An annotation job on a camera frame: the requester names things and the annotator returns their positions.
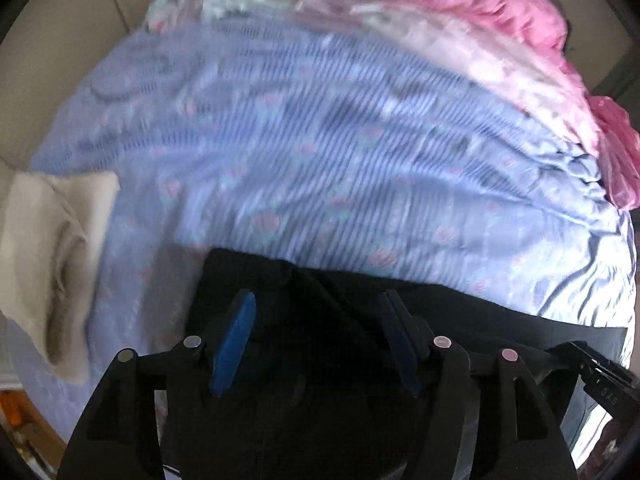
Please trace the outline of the black pants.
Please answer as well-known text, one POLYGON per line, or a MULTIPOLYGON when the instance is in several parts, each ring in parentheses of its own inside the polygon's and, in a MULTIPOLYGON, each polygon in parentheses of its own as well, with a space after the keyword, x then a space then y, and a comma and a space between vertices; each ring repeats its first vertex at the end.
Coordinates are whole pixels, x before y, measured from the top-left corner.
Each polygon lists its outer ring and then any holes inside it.
POLYGON ((444 286, 300 268, 215 249, 186 322, 204 373, 168 391, 163 451, 186 479, 573 479, 568 441, 592 400, 552 412, 548 349, 585 341, 618 363, 621 327, 518 313, 444 286), (210 332, 241 289, 256 320, 232 386, 209 390, 210 332), (378 318, 395 289, 434 333, 415 398, 378 318))

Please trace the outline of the blue patterned bed sheet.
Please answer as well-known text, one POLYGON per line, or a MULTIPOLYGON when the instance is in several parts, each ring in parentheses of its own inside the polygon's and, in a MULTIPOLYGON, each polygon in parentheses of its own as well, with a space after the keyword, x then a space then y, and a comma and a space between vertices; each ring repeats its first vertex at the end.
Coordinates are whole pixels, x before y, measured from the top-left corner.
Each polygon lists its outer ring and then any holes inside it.
POLYGON ((634 329, 634 230, 594 158, 362 32, 265 14, 139 30, 61 106, 30 169, 120 183, 88 380, 62 382, 9 329, 17 374, 62 438, 119 349, 179 341, 214 248, 634 329))

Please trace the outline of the white folded cloth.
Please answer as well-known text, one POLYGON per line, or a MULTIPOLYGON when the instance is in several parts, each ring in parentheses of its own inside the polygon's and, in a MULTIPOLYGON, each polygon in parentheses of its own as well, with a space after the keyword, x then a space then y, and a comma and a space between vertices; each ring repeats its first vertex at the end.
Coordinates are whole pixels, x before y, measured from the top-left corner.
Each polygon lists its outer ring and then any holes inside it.
POLYGON ((20 172, 4 203, 1 312, 64 382, 89 376, 86 323, 118 192, 111 171, 20 172))

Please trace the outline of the pink blanket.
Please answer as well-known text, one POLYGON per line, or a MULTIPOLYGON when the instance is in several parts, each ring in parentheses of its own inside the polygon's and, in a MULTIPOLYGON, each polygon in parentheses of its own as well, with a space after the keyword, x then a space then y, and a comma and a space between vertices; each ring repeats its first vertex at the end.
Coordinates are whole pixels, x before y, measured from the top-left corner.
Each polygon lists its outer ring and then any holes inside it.
POLYGON ((563 47, 567 24, 549 0, 368 0, 382 29, 468 77, 597 159, 608 200, 639 206, 639 135, 623 107, 593 96, 563 47))

